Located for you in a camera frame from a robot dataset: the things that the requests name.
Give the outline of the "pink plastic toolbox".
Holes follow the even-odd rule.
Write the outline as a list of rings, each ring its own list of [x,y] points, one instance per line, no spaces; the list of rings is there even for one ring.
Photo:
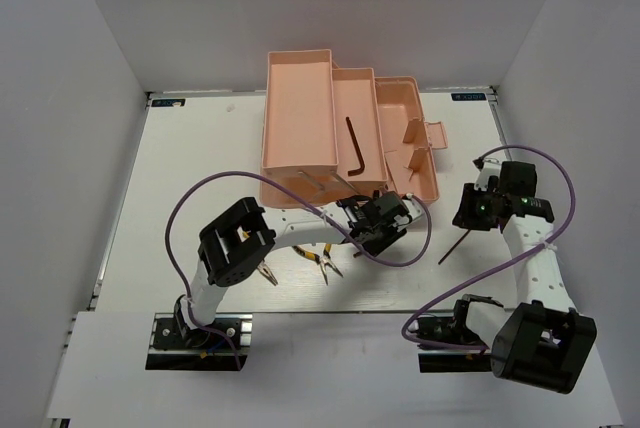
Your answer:
[[[366,163],[358,162],[349,117]],[[395,191],[425,203],[440,197],[434,152],[442,123],[426,120],[416,80],[341,68],[328,49],[268,55],[261,173],[316,206]]]

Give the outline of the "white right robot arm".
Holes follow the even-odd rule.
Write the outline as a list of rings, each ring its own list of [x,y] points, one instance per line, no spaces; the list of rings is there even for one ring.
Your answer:
[[[549,242],[554,213],[536,195],[534,165],[478,160],[478,178],[463,187],[455,226],[500,230],[515,259],[517,306],[507,312],[490,298],[465,294],[454,307],[453,338],[490,351],[495,377],[568,394],[595,342],[593,319],[578,312]]]

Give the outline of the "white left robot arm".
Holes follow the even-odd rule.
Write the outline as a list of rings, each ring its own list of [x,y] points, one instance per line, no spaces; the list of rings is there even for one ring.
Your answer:
[[[395,192],[290,209],[242,198],[199,234],[196,275],[174,310],[177,335],[191,347],[205,344],[226,290],[247,280],[272,251],[354,242],[363,254],[378,257],[422,215],[415,200]]]

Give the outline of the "yellow pliers right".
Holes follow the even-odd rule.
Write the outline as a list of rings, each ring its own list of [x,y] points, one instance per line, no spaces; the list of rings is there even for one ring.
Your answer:
[[[333,248],[333,245],[330,243],[327,243],[324,245],[324,248],[322,250],[322,252],[320,254],[315,253],[315,252],[311,252],[309,250],[303,249],[300,246],[293,246],[292,249],[293,251],[300,257],[312,261],[314,262],[320,269],[322,278],[324,280],[324,283],[326,285],[329,284],[329,280],[328,280],[328,274],[327,274],[327,270],[330,269],[331,271],[333,271],[335,274],[337,274],[339,277],[343,278],[344,275],[343,273],[339,270],[339,268],[334,264],[332,258],[331,258],[331,249]]]

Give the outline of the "yellow needle-nose pliers left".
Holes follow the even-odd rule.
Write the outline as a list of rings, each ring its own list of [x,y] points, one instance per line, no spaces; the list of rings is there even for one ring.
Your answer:
[[[278,281],[275,277],[275,275],[273,274],[273,272],[271,271],[271,269],[269,268],[269,266],[264,262],[260,262],[258,267],[257,267],[259,273],[269,282],[271,283],[273,286],[277,286],[278,285]]]

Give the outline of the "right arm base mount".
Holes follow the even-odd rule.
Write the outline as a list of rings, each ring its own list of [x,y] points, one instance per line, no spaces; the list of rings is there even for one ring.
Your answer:
[[[406,333],[420,340],[418,365],[421,374],[490,373],[490,351],[480,338],[446,316],[426,314],[412,321]]]

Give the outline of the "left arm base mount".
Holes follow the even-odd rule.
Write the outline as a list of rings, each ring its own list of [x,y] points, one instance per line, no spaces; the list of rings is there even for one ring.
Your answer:
[[[229,343],[220,335],[196,330],[183,339],[175,318],[156,314],[147,351],[147,371],[237,372],[250,351],[253,316],[221,314],[212,327],[228,336],[238,353],[240,365]]]

